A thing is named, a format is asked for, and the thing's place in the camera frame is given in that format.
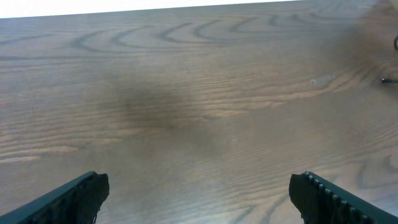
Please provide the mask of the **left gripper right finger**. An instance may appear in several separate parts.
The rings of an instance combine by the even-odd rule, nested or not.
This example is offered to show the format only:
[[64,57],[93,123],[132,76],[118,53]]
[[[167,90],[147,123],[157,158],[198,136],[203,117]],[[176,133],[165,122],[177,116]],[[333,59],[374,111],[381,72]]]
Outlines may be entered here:
[[289,197],[305,224],[397,224],[397,217],[313,172],[293,174]]

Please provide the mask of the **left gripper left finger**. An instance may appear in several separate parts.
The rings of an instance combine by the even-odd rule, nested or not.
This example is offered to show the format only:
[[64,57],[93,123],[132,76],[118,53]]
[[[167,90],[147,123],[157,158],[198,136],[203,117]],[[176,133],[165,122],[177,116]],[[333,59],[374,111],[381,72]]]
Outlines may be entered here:
[[1,223],[94,224],[108,195],[108,175],[90,171],[2,215]]

